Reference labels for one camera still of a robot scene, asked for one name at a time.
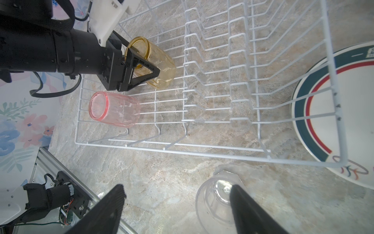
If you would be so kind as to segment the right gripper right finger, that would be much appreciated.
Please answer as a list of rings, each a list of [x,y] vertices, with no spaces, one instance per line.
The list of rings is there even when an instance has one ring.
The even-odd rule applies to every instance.
[[[233,185],[229,198],[237,233],[288,233],[241,186]]]

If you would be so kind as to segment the yellow glass cup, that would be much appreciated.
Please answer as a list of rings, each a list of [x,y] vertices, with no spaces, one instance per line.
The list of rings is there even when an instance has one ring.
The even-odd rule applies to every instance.
[[[176,65],[173,59],[158,46],[151,43],[145,37],[136,37],[129,42],[128,49],[133,49],[145,60],[155,65],[159,70],[159,76],[147,81],[152,88],[161,90],[170,86],[175,78]]]

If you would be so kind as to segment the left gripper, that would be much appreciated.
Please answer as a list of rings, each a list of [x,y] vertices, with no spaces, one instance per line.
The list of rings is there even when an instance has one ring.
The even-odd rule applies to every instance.
[[[134,49],[128,48],[124,59],[122,45],[119,39],[109,39],[102,48],[103,70],[97,76],[106,90],[127,92],[159,76],[160,69]]]

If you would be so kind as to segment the pink glass cup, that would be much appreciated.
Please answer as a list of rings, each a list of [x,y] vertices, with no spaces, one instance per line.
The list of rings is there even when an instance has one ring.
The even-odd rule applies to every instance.
[[[141,106],[134,97],[99,91],[92,95],[88,112],[98,122],[131,128],[140,118]]]

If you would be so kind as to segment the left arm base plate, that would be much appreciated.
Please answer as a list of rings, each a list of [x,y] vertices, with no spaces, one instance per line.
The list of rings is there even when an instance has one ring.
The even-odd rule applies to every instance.
[[[64,171],[59,171],[56,176],[58,185],[69,185],[71,188],[70,201],[68,209],[72,211],[78,218],[83,218],[89,210],[91,197],[83,188],[83,185],[78,179],[72,175],[68,175]]]

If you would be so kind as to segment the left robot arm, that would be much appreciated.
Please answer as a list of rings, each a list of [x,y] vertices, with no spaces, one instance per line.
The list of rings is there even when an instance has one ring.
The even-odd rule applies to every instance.
[[[159,68],[115,32],[125,12],[138,1],[90,1],[87,31],[74,29],[78,20],[70,1],[58,1],[67,19],[53,18],[51,1],[1,1],[1,80],[13,73],[59,72],[80,82],[97,75],[108,91],[129,91],[156,78]]]

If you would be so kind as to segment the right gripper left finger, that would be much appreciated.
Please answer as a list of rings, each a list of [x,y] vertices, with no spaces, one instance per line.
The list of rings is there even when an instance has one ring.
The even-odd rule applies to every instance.
[[[116,234],[125,199],[126,194],[123,185],[116,185],[88,214],[66,233]]]

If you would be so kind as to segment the clear glass cup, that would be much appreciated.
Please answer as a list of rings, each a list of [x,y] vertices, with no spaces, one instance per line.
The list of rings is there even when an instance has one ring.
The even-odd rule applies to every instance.
[[[195,198],[195,210],[205,233],[237,233],[229,199],[233,185],[245,188],[237,174],[221,171],[199,188]]]

